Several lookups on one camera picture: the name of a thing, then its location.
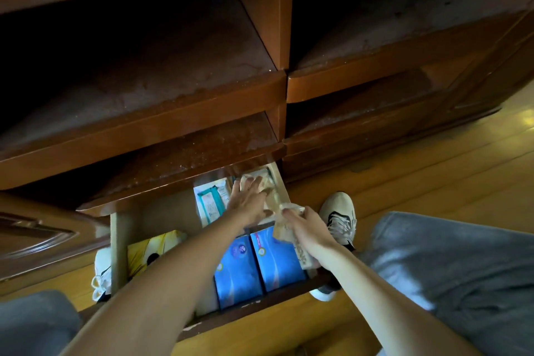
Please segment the teal and white wipes pack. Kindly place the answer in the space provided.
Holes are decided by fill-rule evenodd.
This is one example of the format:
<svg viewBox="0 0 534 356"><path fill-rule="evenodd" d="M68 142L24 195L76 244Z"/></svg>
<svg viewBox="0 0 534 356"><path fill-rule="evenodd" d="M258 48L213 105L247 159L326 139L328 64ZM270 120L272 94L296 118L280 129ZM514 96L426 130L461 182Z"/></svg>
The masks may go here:
<svg viewBox="0 0 534 356"><path fill-rule="evenodd" d="M194 187L193 192L202 227L208 226L226 211L215 182Z"/></svg>

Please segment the person's right hand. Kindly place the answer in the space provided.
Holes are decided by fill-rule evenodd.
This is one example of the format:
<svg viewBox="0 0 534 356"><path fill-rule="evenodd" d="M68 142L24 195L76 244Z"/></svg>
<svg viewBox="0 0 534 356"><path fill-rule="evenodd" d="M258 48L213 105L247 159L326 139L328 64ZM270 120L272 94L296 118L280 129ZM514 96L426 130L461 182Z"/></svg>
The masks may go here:
<svg viewBox="0 0 534 356"><path fill-rule="evenodd" d="M310 255L317 259L319 265L327 268L328 260L332 252L336 251L339 244L335 241L324 221L316 211L306 206L306 219L308 223L308 238L298 239L301 245Z"/></svg>

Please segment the white right sneaker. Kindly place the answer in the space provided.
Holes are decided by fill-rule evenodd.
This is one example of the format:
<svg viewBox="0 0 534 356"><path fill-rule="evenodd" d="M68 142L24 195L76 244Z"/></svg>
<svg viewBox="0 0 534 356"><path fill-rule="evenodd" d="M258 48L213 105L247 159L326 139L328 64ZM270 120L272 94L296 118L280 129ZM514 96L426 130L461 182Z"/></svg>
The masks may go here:
<svg viewBox="0 0 534 356"><path fill-rule="evenodd" d="M351 197L343 191L331 194L321 206L318 214L336 242L350 252L354 252L353 239L355 237L357 219ZM325 285L309 292L319 301L331 301L336 292L341 290L341 285L335 276L331 272L328 272L328 276L329 281Z"/></svg>

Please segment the grey trousers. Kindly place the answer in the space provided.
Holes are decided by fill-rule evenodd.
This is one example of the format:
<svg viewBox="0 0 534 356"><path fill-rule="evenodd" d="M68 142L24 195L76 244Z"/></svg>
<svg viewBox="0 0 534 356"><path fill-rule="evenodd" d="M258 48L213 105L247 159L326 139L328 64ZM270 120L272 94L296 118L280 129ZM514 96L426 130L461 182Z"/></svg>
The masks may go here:
<svg viewBox="0 0 534 356"><path fill-rule="evenodd" d="M534 356L534 234L390 212L352 254L481 354ZM60 356L85 324L59 291L1 303L0 356Z"/></svg>

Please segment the person's left hand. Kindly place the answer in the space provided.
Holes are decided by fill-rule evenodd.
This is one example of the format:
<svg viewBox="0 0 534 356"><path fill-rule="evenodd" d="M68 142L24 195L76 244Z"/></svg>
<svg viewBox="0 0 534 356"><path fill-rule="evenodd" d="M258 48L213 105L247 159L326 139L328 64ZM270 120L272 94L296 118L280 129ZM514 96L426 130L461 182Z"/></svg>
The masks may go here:
<svg viewBox="0 0 534 356"><path fill-rule="evenodd" d="M239 228L247 228L259 224L260 221L253 221L255 211L264 209L264 204L268 190L259 191L259 184L262 178L248 179L244 190L240 190L240 180L236 180L232 186L232 192L226 212L229 217L237 222Z"/></svg>

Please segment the white left sneaker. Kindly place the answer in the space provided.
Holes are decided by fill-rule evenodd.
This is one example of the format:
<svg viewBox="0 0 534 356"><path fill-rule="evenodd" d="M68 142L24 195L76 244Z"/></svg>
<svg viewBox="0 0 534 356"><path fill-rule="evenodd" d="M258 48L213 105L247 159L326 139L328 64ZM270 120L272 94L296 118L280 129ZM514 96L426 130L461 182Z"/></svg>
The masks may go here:
<svg viewBox="0 0 534 356"><path fill-rule="evenodd" d="M102 302L111 295L112 290L112 262L111 248L101 248L96 252L94 268L95 276L91 280L93 288L92 300Z"/></svg>

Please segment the open wooden drawer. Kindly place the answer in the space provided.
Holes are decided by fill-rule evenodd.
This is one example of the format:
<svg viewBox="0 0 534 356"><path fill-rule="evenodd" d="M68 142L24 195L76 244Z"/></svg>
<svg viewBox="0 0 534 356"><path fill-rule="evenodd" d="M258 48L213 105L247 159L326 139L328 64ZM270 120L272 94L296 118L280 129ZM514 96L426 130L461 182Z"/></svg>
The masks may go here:
<svg viewBox="0 0 534 356"><path fill-rule="evenodd" d="M149 204L132 210L114 211L110 215L111 295L116 294L133 278L132 273L129 272L128 246L173 230L186 234L188 238L196 235L209 224L198 193L222 182L226 183L229 189L230 182L233 180L235 180L234 177L224 179L219 176L217 180L215 177L210 177L209 183L157 198ZM238 299L237 284L231 282L230 299L227 301L231 304L222 306L223 301L219 300L216 293L216 279L213 278L204 290L192 318L179 334L178 342L311 292L329 283L329 272L313 268L303 270L300 262L297 262L297 271L304 273L303 280L285 284L282 283L281 273L277 273L275 274L275 287L266 288L258 263L258 258L265 257L266 253L264 250L260 250L259 254L252 252L252 245L256 243L256 237L261 232L270 232L270 227L274 225L275 216L272 216L238 235L238 238L244 236L247 239L244 243L246 250L244 255L253 256L250 260L254 263L258 283L261 286L259 294L246 299Z"/></svg>

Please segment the brown wooden shelf cabinet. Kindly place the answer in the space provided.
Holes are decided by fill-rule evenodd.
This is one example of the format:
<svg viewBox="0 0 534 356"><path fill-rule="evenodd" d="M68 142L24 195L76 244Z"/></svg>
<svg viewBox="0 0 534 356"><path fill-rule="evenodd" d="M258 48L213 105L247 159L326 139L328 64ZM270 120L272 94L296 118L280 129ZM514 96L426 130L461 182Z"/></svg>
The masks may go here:
<svg viewBox="0 0 534 356"><path fill-rule="evenodd" d="M496 112L534 0L0 0L0 191L103 217Z"/></svg>

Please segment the beige plastic tissue packet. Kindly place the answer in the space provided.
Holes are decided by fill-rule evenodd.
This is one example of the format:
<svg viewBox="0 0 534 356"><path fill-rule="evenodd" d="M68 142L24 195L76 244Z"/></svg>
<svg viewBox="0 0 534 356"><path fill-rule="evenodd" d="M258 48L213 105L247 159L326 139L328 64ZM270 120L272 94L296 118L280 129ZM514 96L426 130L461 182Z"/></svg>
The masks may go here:
<svg viewBox="0 0 534 356"><path fill-rule="evenodd" d="M289 243L293 246L298 262L303 270L316 270L320 267L317 259L313 258L308 251L304 249L295 235L291 226L287 223L283 211L290 209L296 212L300 217L304 215L305 208L293 203L282 203L276 212L276 220L272 236L278 241Z"/></svg>

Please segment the small white paper packet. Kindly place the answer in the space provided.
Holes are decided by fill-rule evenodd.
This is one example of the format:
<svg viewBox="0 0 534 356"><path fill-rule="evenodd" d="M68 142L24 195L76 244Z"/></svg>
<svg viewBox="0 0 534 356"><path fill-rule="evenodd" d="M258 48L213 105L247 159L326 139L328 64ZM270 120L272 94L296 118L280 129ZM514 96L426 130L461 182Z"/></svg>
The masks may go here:
<svg viewBox="0 0 534 356"><path fill-rule="evenodd" d="M231 192L232 192L233 182L234 182L233 177L225 177L215 182L217 192L225 208L228 207L228 203L229 203Z"/></svg>

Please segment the blue cardboard box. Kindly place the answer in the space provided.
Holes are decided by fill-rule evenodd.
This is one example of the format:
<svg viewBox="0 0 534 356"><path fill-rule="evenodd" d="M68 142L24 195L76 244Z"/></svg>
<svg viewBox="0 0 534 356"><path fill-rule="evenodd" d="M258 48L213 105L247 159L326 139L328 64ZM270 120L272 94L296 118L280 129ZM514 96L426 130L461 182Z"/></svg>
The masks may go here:
<svg viewBox="0 0 534 356"><path fill-rule="evenodd" d="M249 236L236 238L219 262L214 280L222 310L263 294Z"/></svg>
<svg viewBox="0 0 534 356"><path fill-rule="evenodd" d="M271 226L249 235L267 292L308 279L298 262L294 246L274 238L273 229Z"/></svg>

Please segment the carved wooden cabinet door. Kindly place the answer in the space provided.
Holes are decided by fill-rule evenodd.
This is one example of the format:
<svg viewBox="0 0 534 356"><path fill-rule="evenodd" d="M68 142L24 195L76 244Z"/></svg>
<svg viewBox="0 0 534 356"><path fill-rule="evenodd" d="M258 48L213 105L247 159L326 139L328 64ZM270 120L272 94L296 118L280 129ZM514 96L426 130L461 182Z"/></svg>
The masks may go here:
<svg viewBox="0 0 534 356"><path fill-rule="evenodd" d="M0 282L110 244L110 218L95 218L0 192Z"/></svg>

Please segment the person's left forearm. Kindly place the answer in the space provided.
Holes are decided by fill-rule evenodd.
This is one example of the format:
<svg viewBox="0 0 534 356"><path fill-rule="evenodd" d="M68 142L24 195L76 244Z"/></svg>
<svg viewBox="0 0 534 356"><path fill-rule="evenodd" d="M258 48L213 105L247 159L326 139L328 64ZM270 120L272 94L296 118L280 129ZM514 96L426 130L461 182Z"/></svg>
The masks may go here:
<svg viewBox="0 0 534 356"><path fill-rule="evenodd" d="M170 356L224 252L255 218L229 210L163 254L98 309L60 356Z"/></svg>

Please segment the clear plastic wrapped packet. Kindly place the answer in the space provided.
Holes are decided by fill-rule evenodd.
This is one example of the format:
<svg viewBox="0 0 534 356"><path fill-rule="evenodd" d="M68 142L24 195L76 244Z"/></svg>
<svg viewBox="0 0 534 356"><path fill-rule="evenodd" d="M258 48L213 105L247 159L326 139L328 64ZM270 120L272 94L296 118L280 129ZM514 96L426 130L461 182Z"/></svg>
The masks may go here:
<svg viewBox="0 0 534 356"><path fill-rule="evenodd" d="M262 181L259 184L259 191L264 191L264 190L269 191L269 195L267 196L265 204L264 204L264 209L271 211L272 214L264 218L260 222L261 224L266 224L266 223L275 221L276 212L277 210L279 210L279 206L282 203L282 201L280 199L275 181L268 168L261 168L251 173L243 174L240 179L240 190L241 191L244 190L245 183L248 179L256 179L257 177L262 178Z"/></svg>

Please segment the person's right forearm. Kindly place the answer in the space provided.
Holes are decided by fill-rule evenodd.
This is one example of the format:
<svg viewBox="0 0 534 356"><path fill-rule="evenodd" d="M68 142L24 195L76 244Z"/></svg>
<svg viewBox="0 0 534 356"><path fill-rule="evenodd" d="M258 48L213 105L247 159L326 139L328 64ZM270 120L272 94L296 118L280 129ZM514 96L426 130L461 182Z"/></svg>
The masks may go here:
<svg viewBox="0 0 534 356"><path fill-rule="evenodd" d="M386 356L482 356L463 337L380 278L345 247L321 243L313 256L357 307Z"/></svg>

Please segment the white sneaker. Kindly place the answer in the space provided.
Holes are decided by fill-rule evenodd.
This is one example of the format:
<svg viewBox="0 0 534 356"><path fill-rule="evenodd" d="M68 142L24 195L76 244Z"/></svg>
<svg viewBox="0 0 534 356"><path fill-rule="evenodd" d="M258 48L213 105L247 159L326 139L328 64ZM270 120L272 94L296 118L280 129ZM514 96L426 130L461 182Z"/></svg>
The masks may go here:
<svg viewBox="0 0 534 356"><path fill-rule="evenodd" d="M343 191L331 194L321 206L318 214L336 242L350 252L354 252L353 239L355 237L357 219L351 197ZM335 276L331 272L328 272L328 276L329 281L325 285L309 292L319 301L331 301L336 292L341 290L341 285Z"/></svg>
<svg viewBox="0 0 534 356"><path fill-rule="evenodd" d="M92 300L102 302L111 295L112 290L112 262L111 248L101 248L96 252L94 268L95 276L91 280L93 288Z"/></svg>

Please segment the yellow plastic packet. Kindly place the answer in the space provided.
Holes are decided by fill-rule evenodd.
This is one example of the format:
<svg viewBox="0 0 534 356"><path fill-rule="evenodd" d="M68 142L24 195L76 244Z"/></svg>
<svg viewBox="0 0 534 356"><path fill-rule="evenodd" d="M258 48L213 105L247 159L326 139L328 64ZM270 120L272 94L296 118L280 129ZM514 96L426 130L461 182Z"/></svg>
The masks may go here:
<svg viewBox="0 0 534 356"><path fill-rule="evenodd" d="M127 266L128 280L144 272L149 265L170 249L187 239L187 233L173 230L167 233L145 239L141 242L128 245Z"/></svg>

